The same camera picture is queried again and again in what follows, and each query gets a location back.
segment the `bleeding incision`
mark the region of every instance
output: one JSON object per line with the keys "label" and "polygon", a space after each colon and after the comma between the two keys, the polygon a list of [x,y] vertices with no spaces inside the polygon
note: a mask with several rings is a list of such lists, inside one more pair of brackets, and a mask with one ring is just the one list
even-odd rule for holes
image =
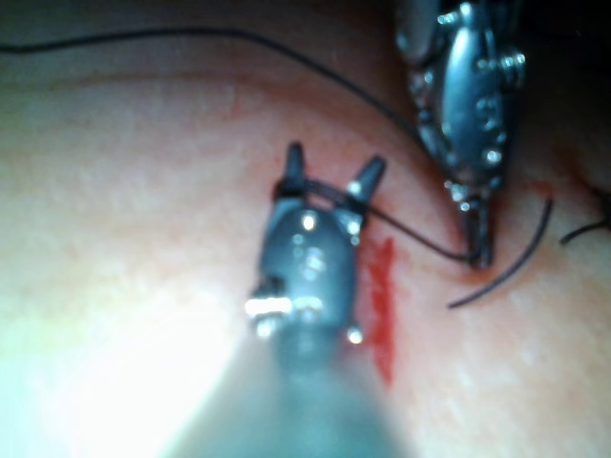
{"label": "bleeding incision", "polygon": [[365,335],[364,346],[372,353],[380,376],[392,384],[394,367],[394,303],[391,268],[394,241],[368,239],[360,252],[360,297],[357,315]]}

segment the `metal screw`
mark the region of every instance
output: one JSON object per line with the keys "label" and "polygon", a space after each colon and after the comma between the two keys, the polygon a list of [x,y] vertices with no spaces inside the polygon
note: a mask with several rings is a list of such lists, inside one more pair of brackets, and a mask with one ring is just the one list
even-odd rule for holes
{"label": "metal screw", "polygon": [[489,149],[484,152],[486,162],[489,165],[497,165],[503,158],[503,154],[499,150]]}
{"label": "metal screw", "polygon": [[358,345],[363,342],[363,333],[357,326],[351,326],[346,334],[351,344]]}

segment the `black suture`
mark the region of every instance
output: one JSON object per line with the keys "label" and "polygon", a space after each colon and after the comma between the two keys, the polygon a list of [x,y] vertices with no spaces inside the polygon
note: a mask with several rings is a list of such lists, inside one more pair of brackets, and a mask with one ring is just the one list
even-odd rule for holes
{"label": "black suture", "polygon": [[599,200],[602,220],[598,222],[593,222],[591,224],[586,224],[585,226],[582,226],[579,229],[569,232],[567,235],[565,235],[559,240],[560,245],[567,245],[569,242],[573,241],[577,237],[582,236],[583,234],[586,234],[588,232],[595,231],[597,229],[607,228],[611,230],[611,193],[605,192],[602,189],[596,187],[591,188],[590,192],[594,195],[596,199]]}
{"label": "black suture", "polygon": [[470,294],[466,298],[463,298],[459,301],[450,302],[448,304],[448,308],[456,308],[476,301],[482,296],[490,293],[494,289],[497,289],[502,283],[511,278],[513,274],[515,274],[516,271],[520,269],[526,263],[526,261],[533,256],[535,251],[537,251],[538,246],[543,240],[543,235],[545,235],[547,226],[549,225],[553,208],[554,201],[550,198],[547,198],[545,200],[545,207],[543,209],[543,214],[537,226],[537,230],[535,231],[533,238],[531,239],[524,252],[519,256],[519,258],[517,258],[516,262],[514,262],[507,270],[505,270],[503,273],[501,273],[498,277],[496,277],[494,280],[492,280],[479,291],[475,291],[473,294]]}
{"label": "black suture", "polygon": [[401,129],[413,142],[416,143],[416,145],[418,145],[420,148],[424,148],[424,145],[422,144],[420,136],[415,127],[402,116],[400,116],[398,113],[396,113],[394,110],[392,110],[390,107],[388,107],[385,103],[374,97],[372,94],[368,93],[360,86],[351,82],[347,78],[344,78],[343,76],[331,70],[330,68],[325,67],[319,62],[307,57],[306,55],[294,51],[288,46],[285,46],[275,40],[272,40],[271,38],[267,38],[252,31],[213,27],[123,31],[116,33],[101,33],[96,35],[83,36],[80,38],[69,38],[66,40],[49,41],[30,45],[11,45],[6,43],[0,43],[0,53],[33,54],[39,52],[55,52],[73,48],[103,45],[106,43],[115,43],[119,41],[185,36],[235,38],[238,40],[255,43],[257,45],[263,46],[264,48],[277,52],[295,62],[304,65],[309,70],[329,79],[330,81],[346,89],[353,95],[357,96],[365,103],[370,105],[370,107],[377,110],[378,113],[383,115],[399,129]]}
{"label": "black suture", "polygon": [[[320,196],[321,198],[326,198],[340,206],[348,206],[349,208],[350,206],[349,202],[351,200],[354,200],[344,191],[328,183],[323,183],[322,181],[318,181],[314,179],[307,179],[305,181],[305,187],[308,192],[312,194],[316,194],[317,196]],[[406,236],[411,237],[412,239],[415,239],[416,241],[426,246],[427,248],[430,248],[431,250],[433,250],[433,252],[437,253],[440,256],[443,256],[450,260],[458,260],[462,262],[473,260],[478,256],[477,253],[475,254],[454,253],[438,245],[437,243],[427,239],[426,237],[418,234],[416,231],[414,231],[407,225],[403,224],[402,222],[398,221],[397,219],[394,219],[393,217],[387,215],[382,210],[378,210],[377,208],[373,207],[372,205],[369,205],[364,202],[360,202],[360,204],[363,205],[364,208],[366,209],[364,213],[371,213],[375,217],[391,225],[392,227],[402,232]]]}
{"label": "black suture", "polygon": [[586,224],[585,226],[580,227],[579,229],[576,229],[573,232],[569,232],[566,236],[562,237],[562,239],[560,239],[559,241],[560,245],[566,245],[573,239],[576,239],[577,237],[582,236],[583,234],[587,232],[591,232],[596,229],[602,229],[604,227],[607,227],[608,224],[609,223],[604,219],[599,222],[593,222],[592,224]]}

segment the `blood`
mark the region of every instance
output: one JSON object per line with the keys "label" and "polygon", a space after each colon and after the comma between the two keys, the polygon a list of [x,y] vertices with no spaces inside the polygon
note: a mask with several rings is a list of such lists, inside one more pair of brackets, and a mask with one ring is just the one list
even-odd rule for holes
{"label": "blood", "polygon": [[361,305],[364,346],[371,350],[375,365],[386,386],[392,384],[394,368],[394,303],[391,269],[394,263],[394,240],[383,243],[369,239],[360,262],[364,300]]}

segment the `skin surface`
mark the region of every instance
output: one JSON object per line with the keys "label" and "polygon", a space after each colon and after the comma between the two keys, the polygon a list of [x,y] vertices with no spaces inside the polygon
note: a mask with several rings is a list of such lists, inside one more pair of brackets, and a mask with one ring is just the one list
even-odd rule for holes
{"label": "skin surface", "polygon": [[[6,0],[0,41],[243,27],[409,114],[388,6],[202,3]],[[492,270],[447,262],[377,221],[363,241],[393,238],[387,395],[413,456],[611,450],[611,239],[598,231],[558,245],[600,219],[583,182],[611,186],[608,98],[566,46],[526,46],[525,113],[496,206]],[[0,100],[2,456],[158,456],[167,447],[248,336],[242,306],[291,140],[305,144],[311,175],[337,185],[383,155],[375,203],[460,247],[443,179],[405,135],[249,44],[161,39],[2,56]],[[528,266],[448,312],[446,302],[521,252],[550,192],[557,209]]]}

